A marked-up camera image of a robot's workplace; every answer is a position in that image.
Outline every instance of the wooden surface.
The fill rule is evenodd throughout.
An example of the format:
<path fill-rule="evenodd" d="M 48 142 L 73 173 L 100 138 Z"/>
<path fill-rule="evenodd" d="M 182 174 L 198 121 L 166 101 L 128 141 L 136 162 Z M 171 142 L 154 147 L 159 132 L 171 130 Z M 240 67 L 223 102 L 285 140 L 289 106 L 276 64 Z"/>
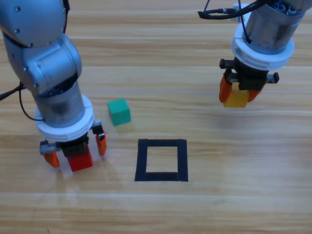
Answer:
<path fill-rule="evenodd" d="M 311 234 L 312 13 L 277 85 L 245 109 L 218 101 L 221 58 L 236 25 L 198 18 L 204 0 L 71 0 L 81 91 L 103 121 L 108 150 L 72 174 L 53 170 L 17 95 L 0 104 L 1 234 Z M 212 8 L 235 1 L 211 1 Z M 1 90 L 18 79 L 0 41 Z M 106 103 L 126 98 L 131 123 Z M 33 113 L 29 92 L 25 107 Z M 188 141 L 189 182 L 134 182 L 139 138 Z M 148 171 L 176 170 L 176 151 L 149 150 Z"/>

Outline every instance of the white ring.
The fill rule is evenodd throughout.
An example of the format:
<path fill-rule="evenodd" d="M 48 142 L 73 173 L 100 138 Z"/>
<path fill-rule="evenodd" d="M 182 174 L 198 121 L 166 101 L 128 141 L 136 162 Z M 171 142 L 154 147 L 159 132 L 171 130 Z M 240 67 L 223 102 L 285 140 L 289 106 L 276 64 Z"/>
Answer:
<path fill-rule="evenodd" d="M 264 55 L 252 50 L 246 45 L 243 40 L 243 27 L 239 25 L 235 31 L 235 36 L 232 39 L 232 51 L 239 61 L 249 67 L 263 70 L 272 71 L 284 67 L 294 52 L 293 39 L 289 41 L 285 50 L 276 55 Z"/>
<path fill-rule="evenodd" d="M 39 132 L 48 140 L 57 142 L 75 140 L 86 134 L 91 129 L 94 122 L 94 113 L 91 101 L 86 96 L 81 96 L 85 107 L 85 113 L 79 122 L 65 128 L 54 128 L 43 121 L 36 121 Z M 39 109 L 35 111 L 35 118 L 42 118 Z"/>

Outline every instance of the black tape square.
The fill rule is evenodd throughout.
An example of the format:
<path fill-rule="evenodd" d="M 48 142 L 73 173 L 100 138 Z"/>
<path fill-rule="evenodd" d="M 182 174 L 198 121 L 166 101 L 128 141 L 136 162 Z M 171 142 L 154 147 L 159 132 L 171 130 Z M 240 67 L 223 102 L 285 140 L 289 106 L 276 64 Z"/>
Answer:
<path fill-rule="evenodd" d="M 148 147 L 177 147 L 177 172 L 146 172 Z M 139 139 L 135 181 L 189 181 L 187 141 Z"/>

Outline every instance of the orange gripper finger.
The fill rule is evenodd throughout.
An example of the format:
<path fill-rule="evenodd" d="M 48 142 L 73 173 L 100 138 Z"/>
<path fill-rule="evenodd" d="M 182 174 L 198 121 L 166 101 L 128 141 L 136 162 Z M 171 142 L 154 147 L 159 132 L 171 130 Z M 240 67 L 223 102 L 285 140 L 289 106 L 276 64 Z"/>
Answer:
<path fill-rule="evenodd" d="M 223 78 L 220 82 L 220 93 L 219 99 L 221 102 L 226 102 L 232 92 L 232 85 L 226 82 L 225 74 L 223 74 Z"/>
<path fill-rule="evenodd" d="M 100 140 L 98 135 L 96 135 L 96 140 L 97 140 L 97 148 L 98 148 L 98 154 L 100 156 L 104 156 L 105 152 L 106 152 L 106 136 L 104 137 L 104 139 Z"/>
<path fill-rule="evenodd" d="M 59 167 L 59 159 L 56 152 L 44 155 L 44 158 L 52 167 Z"/>
<path fill-rule="evenodd" d="M 256 90 L 249 90 L 249 99 L 248 102 L 253 101 L 262 91 L 262 89 L 260 91 L 256 91 Z"/>

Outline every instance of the green cube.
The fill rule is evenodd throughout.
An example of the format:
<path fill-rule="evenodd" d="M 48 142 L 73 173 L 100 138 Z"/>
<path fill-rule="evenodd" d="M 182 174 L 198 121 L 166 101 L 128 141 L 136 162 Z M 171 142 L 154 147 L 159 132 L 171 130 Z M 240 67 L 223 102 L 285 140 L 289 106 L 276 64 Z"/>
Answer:
<path fill-rule="evenodd" d="M 131 121 L 130 109 L 124 98 L 108 102 L 107 107 L 114 126 Z"/>

